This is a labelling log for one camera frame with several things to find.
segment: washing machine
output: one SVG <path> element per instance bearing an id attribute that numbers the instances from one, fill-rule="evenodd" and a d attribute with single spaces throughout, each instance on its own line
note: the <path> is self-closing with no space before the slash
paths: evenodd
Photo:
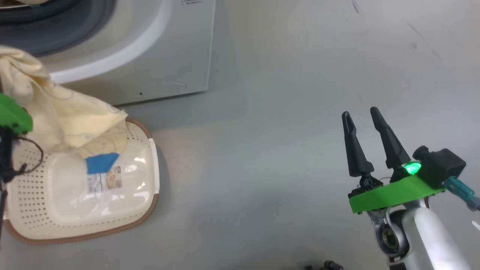
<path id="1" fill-rule="evenodd" d="M 207 90 L 216 0 L 36 1 L 0 0 L 0 44 L 56 83 L 113 105 Z"/>

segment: label sticker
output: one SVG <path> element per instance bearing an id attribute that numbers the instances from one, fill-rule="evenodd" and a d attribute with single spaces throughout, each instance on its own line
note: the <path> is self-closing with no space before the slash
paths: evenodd
<path id="1" fill-rule="evenodd" d="M 191 5 L 191 4 L 196 4 L 196 3 L 201 3 L 202 0 L 181 0 L 180 3 L 181 5 Z"/>
<path id="2" fill-rule="evenodd" d="M 89 193 L 121 188 L 121 167 L 115 166 L 107 173 L 87 175 L 87 185 Z"/>

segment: green bracket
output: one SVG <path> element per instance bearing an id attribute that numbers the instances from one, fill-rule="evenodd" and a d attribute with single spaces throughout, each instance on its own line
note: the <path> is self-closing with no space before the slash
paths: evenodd
<path id="1" fill-rule="evenodd" d="M 32 131 L 33 120 L 12 98 L 0 94 L 0 126 L 9 127 L 20 135 Z"/>
<path id="2" fill-rule="evenodd" d="M 418 176 L 411 175 L 350 198 L 350 206 L 354 213 L 361 213 L 404 204 L 443 191 L 445 189 L 432 189 Z"/>

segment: white circular rim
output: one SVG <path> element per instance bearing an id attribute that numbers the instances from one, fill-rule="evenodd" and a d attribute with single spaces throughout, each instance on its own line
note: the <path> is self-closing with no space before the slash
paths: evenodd
<path id="1" fill-rule="evenodd" d="M 148 50 L 162 35 L 170 20 L 171 10 L 172 0 L 162 0 L 159 11 L 151 24 L 136 40 L 121 50 L 97 61 L 61 71 L 54 71 L 50 74 L 52 80 L 58 84 L 80 81 L 114 70 L 134 60 Z"/>

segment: laundry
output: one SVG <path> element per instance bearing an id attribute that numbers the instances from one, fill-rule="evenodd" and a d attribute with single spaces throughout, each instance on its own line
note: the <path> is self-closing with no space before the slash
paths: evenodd
<path id="1" fill-rule="evenodd" d="M 108 172 L 125 148 L 126 112 L 56 84 L 30 54 L 0 46 L 0 79 L 4 94 L 32 116 L 28 137 L 45 151 L 75 150 L 90 174 Z"/>

